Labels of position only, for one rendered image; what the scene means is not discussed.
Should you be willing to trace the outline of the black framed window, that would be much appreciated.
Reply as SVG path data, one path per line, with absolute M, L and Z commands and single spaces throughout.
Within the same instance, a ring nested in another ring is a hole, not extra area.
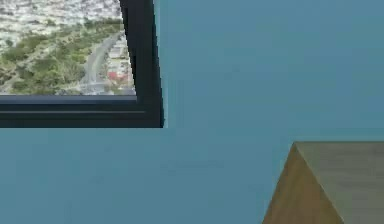
M 153 0 L 0 0 L 0 128 L 160 128 Z

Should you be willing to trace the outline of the brown wooden cabinet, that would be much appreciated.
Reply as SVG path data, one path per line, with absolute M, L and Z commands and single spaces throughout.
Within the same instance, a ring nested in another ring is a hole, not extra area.
M 384 141 L 296 141 L 261 224 L 384 224 Z

